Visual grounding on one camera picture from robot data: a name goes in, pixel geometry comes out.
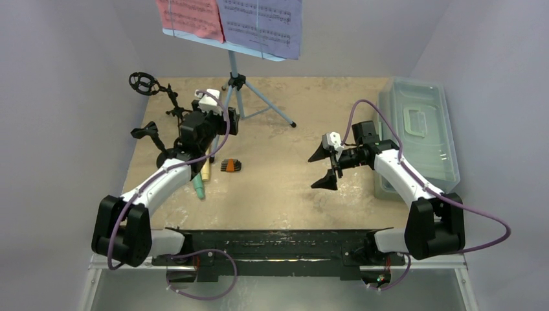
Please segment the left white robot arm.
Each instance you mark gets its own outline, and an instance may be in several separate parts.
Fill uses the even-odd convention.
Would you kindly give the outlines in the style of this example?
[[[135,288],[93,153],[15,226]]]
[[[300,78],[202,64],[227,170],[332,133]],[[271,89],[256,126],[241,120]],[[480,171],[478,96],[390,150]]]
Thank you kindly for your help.
[[[160,153],[151,176],[120,196],[107,195],[100,201],[91,249],[105,256],[110,270],[137,267],[158,255],[168,255],[178,265],[191,261],[193,247],[183,234],[153,230],[151,216],[176,190],[197,177],[218,151],[210,147],[217,136],[238,134],[239,121],[234,108],[200,104],[187,111],[171,148],[164,145],[153,121],[131,131],[136,139],[150,137]]]

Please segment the black round-base mic stand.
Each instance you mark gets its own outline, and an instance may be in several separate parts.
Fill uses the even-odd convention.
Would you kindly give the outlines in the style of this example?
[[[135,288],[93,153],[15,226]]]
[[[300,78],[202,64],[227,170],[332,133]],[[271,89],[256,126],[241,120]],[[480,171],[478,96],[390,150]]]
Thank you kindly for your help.
[[[163,141],[159,137],[159,131],[154,121],[151,121],[143,128],[134,128],[130,132],[131,136],[135,139],[142,139],[143,137],[149,137],[157,149],[160,151],[156,159],[156,167],[160,168],[167,159],[178,159],[183,161],[183,154],[179,147],[179,138],[174,140],[171,148],[166,148]]]

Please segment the green microphone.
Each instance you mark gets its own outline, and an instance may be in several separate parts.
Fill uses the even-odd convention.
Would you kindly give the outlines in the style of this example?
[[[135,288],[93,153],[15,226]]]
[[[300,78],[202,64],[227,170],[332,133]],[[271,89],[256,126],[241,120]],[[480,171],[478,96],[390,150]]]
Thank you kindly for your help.
[[[205,199],[205,188],[201,173],[197,173],[192,179],[192,185],[199,200]]]

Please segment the blue music stand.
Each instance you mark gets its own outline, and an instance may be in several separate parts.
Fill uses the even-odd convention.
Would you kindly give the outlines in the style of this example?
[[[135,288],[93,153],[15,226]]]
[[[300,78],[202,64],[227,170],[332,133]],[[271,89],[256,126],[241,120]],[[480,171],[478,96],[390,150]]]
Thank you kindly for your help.
[[[168,36],[173,36],[175,38],[179,38],[182,40],[201,43],[204,45],[213,46],[213,47],[225,49],[228,51],[229,62],[230,62],[230,78],[221,87],[223,91],[227,92],[224,100],[224,105],[228,106],[231,97],[234,95],[237,100],[238,113],[240,114],[241,118],[249,119],[253,116],[259,115],[271,109],[271,110],[274,110],[277,114],[279,114],[279,116],[281,116],[281,118],[283,118],[292,128],[297,127],[297,124],[294,120],[288,117],[279,107],[273,104],[263,93],[261,93],[256,87],[254,87],[246,76],[240,74],[240,72],[238,71],[237,63],[236,63],[236,53],[254,56],[262,59],[267,59],[274,62],[280,62],[282,60],[285,60],[285,58],[279,58],[269,53],[258,52],[256,50],[253,50],[241,45],[229,43],[227,41],[224,41],[222,43],[218,40],[214,40],[210,38],[200,38],[195,34],[192,34],[189,32],[183,32],[181,30],[163,28],[162,32]],[[260,98],[267,105],[267,108],[254,112],[252,114],[246,115],[243,107],[243,99],[241,95],[241,89],[244,86],[250,89],[258,98]]]

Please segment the purple sheet music page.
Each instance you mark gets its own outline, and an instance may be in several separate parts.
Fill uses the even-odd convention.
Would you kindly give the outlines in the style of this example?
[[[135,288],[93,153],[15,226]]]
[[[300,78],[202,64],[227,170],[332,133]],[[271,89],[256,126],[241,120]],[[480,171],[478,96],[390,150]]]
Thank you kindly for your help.
[[[258,51],[260,56],[297,60],[302,43],[299,0],[218,1],[225,40]]]

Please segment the beige microphone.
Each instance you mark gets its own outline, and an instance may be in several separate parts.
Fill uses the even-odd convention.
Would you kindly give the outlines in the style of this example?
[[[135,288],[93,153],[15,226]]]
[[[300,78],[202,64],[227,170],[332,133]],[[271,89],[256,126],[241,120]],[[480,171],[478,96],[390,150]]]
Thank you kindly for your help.
[[[210,181],[210,176],[211,176],[211,163],[210,163],[210,158],[207,158],[203,167],[201,168],[202,182],[205,183]]]

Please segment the black tripod mic stand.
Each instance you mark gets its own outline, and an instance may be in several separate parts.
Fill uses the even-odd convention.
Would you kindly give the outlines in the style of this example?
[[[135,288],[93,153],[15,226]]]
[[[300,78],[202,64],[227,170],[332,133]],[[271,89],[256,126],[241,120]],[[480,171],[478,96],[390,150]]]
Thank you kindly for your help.
[[[184,121],[184,115],[191,110],[180,107],[177,101],[178,93],[176,93],[170,84],[167,87],[160,85],[158,79],[145,72],[134,72],[129,75],[128,83],[130,87],[137,93],[151,97],[158,93],[166,93],[170,99],[173,108],[166,111],[167,115],[177,118],[178,125]]]

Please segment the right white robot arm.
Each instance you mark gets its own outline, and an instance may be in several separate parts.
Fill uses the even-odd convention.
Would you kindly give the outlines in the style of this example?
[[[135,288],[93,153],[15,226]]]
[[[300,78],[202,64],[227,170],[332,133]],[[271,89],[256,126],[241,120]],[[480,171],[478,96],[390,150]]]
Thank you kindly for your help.
[[[348,168],[368,166],[383,176],[409,208],[405,227],[380,229],[367,234],[363,254],[368,262],[380,263],[389,253],[407,253],[417,260],[456,253],[464,249],[464,212],[452,202],[455,194],[444,194],[428,185],[411,164],[399,154],[392,140],[381,140],[372,121],[351,126],[355,144],[345,148],[337,132],[322,136],[308,162],[330,160],[326,175],[311,185],[313,189],[337,190],[337,180]]]

